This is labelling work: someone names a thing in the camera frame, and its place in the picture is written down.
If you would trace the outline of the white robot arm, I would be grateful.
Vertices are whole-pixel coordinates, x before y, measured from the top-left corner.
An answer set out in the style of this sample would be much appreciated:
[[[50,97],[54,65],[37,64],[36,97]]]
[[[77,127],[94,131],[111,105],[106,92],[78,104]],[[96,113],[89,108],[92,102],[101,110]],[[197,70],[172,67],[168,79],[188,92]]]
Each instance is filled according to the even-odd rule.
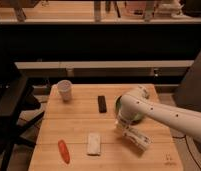
[[[118,121],[127,126],[137,114],[143,114],[201,141],[201,112],[152,102],[147,96],[142,86],[125,92],[120,98]]]

